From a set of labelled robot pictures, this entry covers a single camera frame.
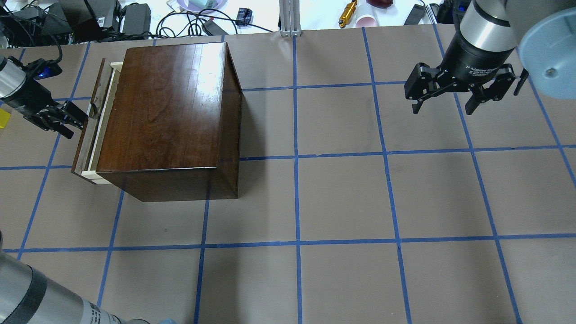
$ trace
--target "metal frame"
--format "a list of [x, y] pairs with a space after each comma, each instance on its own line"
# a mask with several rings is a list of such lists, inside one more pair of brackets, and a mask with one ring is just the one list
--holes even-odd
[[280, 35], [300, 36], [300, 0], [280, 1]]

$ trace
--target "yellow screwdriver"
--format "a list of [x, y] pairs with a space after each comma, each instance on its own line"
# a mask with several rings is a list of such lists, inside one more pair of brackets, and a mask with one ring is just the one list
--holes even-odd
[[350, 22], [352, 15], [356, 11], [357, 4], [358, 0], [352, 0], [352, 2], [346, 5], [344, 12], [340, 16], [340, 20], [338, 21], [338, 26], [340, 26], [340, 28], [344, 28]]

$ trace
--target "red object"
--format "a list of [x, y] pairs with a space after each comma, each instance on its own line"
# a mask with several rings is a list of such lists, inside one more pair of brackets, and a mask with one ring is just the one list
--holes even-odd
[[366, 2], [382, 9], [386, 9], [394, 4], [394, 0], [366, 0]]

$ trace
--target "table surface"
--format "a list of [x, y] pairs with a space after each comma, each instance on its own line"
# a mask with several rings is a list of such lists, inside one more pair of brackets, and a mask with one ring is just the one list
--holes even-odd
[[[23, 7], [29, 0], [16, 1], [8, 0], [7, 6], [10, 10], [18, 10]], [[122, 6], [129, 5], [133, 2], [147, 3], [152, 10], [151, 31], [156, 30], [156, 25], [162, 17], [166, 16], [172, 9], [166, 5], [166, 1], [157, 0], [120, 0]], [[300, 24], [304, 29], [339, 29], [338, 18], [342, 14], [344, 7], [349, 3], [348, 0], [301, 0], [300, 1]], [[441, 0], [425, 0], [424, 3], [440, 3]], [[41, 1], [41, 7], [47, 7], [54, 3], [52, 0]], [[366, 3], [366, 0], [359, 0], [359, 5]], [[394, 5], [388, 9], [375, 8], [375, 13], [380, 26], [404, 25], [410, 10], [415, 4], [422, 4], [420, 0], [396, 0]], [[277, 0], [226, 0], [220, 10], [228, 14], [231, 18], [236, 18], [238, 9], [247, 7], [253, 11], [253, 23], [255, 25], [270, 29], [278, 30], [278, 17], [280, 13], [279, 3]], [[182, 30], [188, 20], [185, 17], [170, 17], [164, 26], [174, 29], [176, 32]], [[234, 33], [234, 28], [227, 21], [216, 21], [228, 34]], [[429, 24], [430, 19], [425, 16], [421, 24]], [[238, 33], [262, 33], [259, 28], [242, 27]]]
[[[449, 25], [65, 46], [55, 99], [87, 107], [126, 48], [225, 41], [247, 101], [239, 198], [141, 203], [70, 173], [72, 140], [0, 133], [4, 251], [126, 319], [177, 323], [570, 323], [576, 101], [469, 94], [411, 112]], [[2, 50], [24, 63], [56, 49]], [[510, 57], [517, 73], [516, 53]]]

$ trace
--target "wooden drawer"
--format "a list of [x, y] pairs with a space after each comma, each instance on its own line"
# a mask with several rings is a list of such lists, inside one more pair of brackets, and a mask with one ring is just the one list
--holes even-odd
[[73, 172], [141, 201], [236, 198], [242, 100], [226, 43], [131, 48], [109, 66]]

